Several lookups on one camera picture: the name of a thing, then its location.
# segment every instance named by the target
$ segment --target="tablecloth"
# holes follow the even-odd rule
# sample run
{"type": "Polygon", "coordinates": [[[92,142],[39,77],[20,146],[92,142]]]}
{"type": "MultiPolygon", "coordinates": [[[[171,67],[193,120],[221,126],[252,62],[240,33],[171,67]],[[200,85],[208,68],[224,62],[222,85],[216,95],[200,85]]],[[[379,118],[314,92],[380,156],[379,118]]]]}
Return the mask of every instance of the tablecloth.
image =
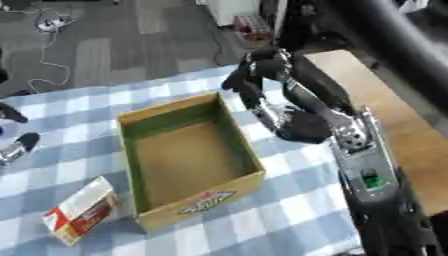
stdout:
{"type": "MultiPolygon", "coordinates": [[[[218,91],[233,68],[5,99],[30,121],[1,121],[1,145],[25,132],[38,132],[41,141],[0,169],[0,255],[332,255],[358,247],[328,144],[274,137],[231,92],[221,94],[267,170],[261,188],[155,232],[135,223],[117,115],[218,91]],[[66,247],[49,234],[42,215],[99,175],[119,193],[120,208],[66,247]]],[[[274,104],[285,103],[277,84],[266,89],[274,104]]]]}

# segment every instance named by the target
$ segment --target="gray carpet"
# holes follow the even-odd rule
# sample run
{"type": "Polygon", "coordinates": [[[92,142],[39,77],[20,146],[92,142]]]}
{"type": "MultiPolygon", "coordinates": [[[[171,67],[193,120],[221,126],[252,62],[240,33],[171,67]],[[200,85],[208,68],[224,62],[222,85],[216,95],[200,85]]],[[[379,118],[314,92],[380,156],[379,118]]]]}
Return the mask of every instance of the gray carpet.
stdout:
{"type": "MultiPolygon", "coordinates": [[[[220,65],[234,64],[246,51],[231,31],[218,29],[194,0],[112,0],[44,3],[59,13],[72,6],[76,22],[57,35],[46,60],[71,68],[65,85],[35,82],[40,92],[88,86],[110,86],[156,79],[216,67],[218,50],[212,32],[222,45],[220,65]]],[[[44,19],[53,19],[54,10],[44,19]]],[[[1,84],[1,95],[27,89],[27,80],[40,78],[60,83],[65,71],[41,65],[40,47],[52,38],[35,30],[38,13],[0,13],[0,44],[4,66],[13,76],[1,84]]]]}

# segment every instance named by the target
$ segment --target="open box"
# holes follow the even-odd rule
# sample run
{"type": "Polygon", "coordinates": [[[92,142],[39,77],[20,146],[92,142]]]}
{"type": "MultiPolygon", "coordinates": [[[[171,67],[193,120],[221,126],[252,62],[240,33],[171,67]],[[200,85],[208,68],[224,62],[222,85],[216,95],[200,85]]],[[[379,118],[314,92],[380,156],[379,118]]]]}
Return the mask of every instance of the open box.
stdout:
{"type": "Polygon", "coordinates": [[[258,188],[264,169],[217,93],[118,118],[134,216],[146,231],[258,188]]]}

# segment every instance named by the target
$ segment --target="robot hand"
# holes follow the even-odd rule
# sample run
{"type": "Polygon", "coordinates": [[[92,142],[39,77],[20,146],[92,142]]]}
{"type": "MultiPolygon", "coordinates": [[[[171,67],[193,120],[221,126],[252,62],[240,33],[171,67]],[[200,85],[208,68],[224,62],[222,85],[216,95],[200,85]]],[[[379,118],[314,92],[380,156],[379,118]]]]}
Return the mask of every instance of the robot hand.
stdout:
{"type": "Polygon", "coordinates": [[[224,81],[222,88],[239,93],[247,109],[278,137],[305,143],[321,143],[331,136],[331,129],[320,112],[336,109],[354,113],[345,90],[308,59],[284,50],[258,50],[246,54],[237,70],[224,81]],[[282,83],[283,94],[294,106],[273,106],[263,94],[263,78],[282,83]],[[297,98],[288,82],[299,82],[304,99],[297,98]]]}
{"type": "MultiPolygon", "coordinates": [[[[28,119],[22,113],[5,103],[0,103],[0,118],[18,123],[28,122],[28,119]]],[[[40,136],[37,133],[26,133],[20,136],[14,143],[0,149],[0,167],[11,164],[27,152],[30,152],[36,146],[39,138],[40,136]]]]}
{"type": "Polygon", "coordinates": [[[441,256],[440,246],[378,120],[355,110],[345,90],[306,58],[284,50],[247,54],[223,83],[278,137],[329,139],[350,212],[367,255],[441,256]],[[263,94],[263,78],[279,81],[292,107],[263,94]]]}

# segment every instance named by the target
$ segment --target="cardboard box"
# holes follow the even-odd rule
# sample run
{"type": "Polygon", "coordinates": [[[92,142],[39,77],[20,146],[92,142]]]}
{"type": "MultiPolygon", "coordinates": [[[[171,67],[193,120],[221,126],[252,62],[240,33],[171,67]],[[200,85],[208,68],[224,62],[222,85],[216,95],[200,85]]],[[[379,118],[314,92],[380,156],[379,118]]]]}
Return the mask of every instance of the cardboard box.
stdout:
{"type": "Polygon", "coordinates": [[[219,94],[119,117],[134,216],[146,231],[257,189],[264,169],[219,94]]]}
{"type": "Polygon", "coordinates": [[[118,205],[118,196],[100,176],[49,210],[43,221],[50,232],[71,246],[87,234],[118,205]]]}

